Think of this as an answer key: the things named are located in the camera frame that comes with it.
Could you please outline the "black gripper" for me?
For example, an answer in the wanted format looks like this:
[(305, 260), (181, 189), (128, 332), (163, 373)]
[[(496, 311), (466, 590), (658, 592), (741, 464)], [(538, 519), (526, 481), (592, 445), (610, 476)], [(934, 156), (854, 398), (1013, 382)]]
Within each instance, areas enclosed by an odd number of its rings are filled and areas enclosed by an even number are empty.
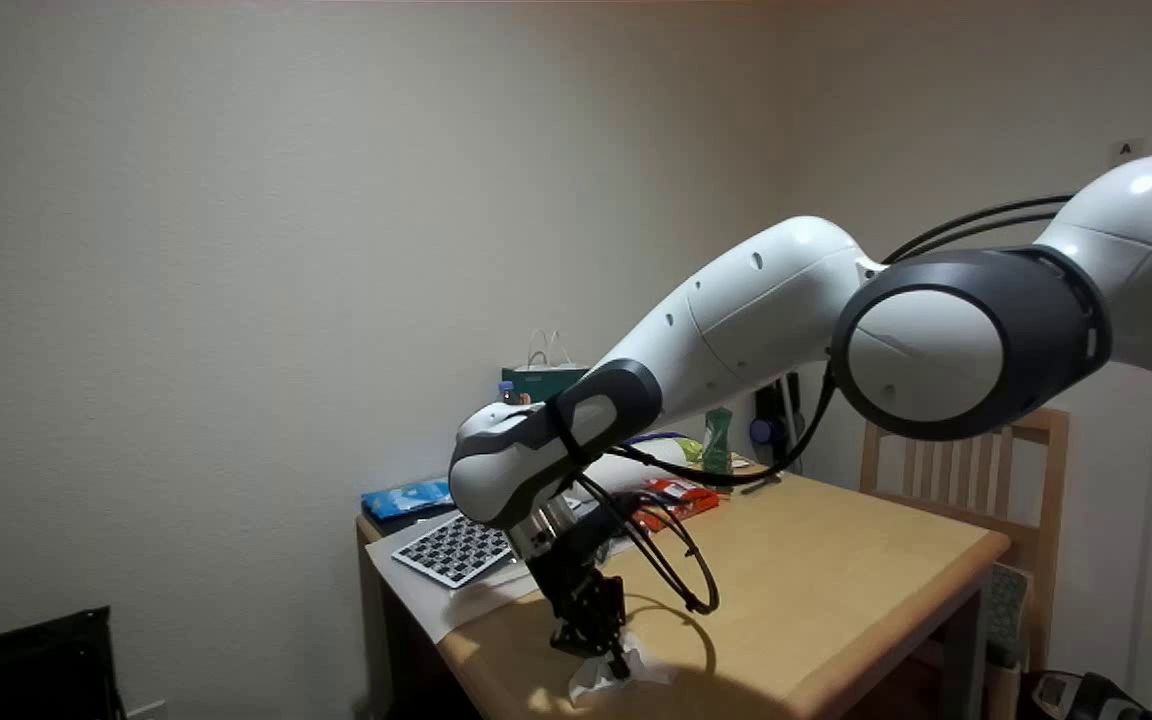
[(569, 560), (561, 553), (526, 560), (536, 590), (544, 592), (556, 628), (546, 644), (569, 657), (604, 657), (610, 680), (626, 680), (623, 585), (604, 577), (592, 560)]

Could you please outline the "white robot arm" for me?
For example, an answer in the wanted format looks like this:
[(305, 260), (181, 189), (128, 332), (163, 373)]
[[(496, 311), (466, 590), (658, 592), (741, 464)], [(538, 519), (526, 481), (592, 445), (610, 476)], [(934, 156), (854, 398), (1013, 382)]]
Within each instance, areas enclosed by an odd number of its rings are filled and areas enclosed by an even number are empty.
[(993, 431), (1113, 359), (1152, 373), (1152, 156), (1082, 185), (1024, 248), (877, 260), (841, 224), (788, 215), (670, 289), (564, 392), (470, 411), (452, 501), (510, 539), (561, 641), (610, 659), (621, 590), (546, 501), (632, 435), (803, 359), (914, 442)]

